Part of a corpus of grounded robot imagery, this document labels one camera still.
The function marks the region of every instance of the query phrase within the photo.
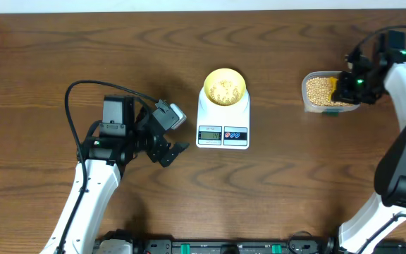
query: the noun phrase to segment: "white digital scale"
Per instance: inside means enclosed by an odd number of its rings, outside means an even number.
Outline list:
[[[243,82],[240,100],[230,106],[212,102],[207,96],[207,84],[217,82],[217,79]],[[219,69],[209,74],[204,84],[198,99],[197,147],[247,149],[250,145],[250,96],[243,77],[234,70]]]

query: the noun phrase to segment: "wooden table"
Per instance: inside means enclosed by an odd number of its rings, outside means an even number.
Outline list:
[[[131,162],[101,234],[331,235],[372,194],[398,122],[388,98],[339,117],[305,113],[301,82],[312,71],[345,70],[343,56],[360,39],[397,24],[406,11],[0,15],[0,253],[38,253],[56,226],[76,165],[63,96],[79,79],[124,85],[187,114],[168,138],[189,149],[165,169],[145,155]],[[195,146],[197,95],[220,67],[247,80],[246,151]],[[102,117],[103,96],[117,92],[73,91],[81,137]],[[406,223],[392,237],[406,240]]]

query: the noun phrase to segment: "plastic container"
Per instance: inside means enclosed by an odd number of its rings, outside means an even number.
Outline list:
[[[312,78],[337,78],[339,76],[340,71],[316,71],[313,73],[308,74],[304,77],[302,82],[302,96],[303,96],[303,103],[304,103],[304,110],[306,112],[314,112],[314,113],[322,113],[322,112],[346,112],[352,111],[359,107],[358,105],[352,106],[342,106],[342,107],[330,107],[330,106],[317,106],[312,104],[309,101],[308,94],[307,94],[307,81]]]

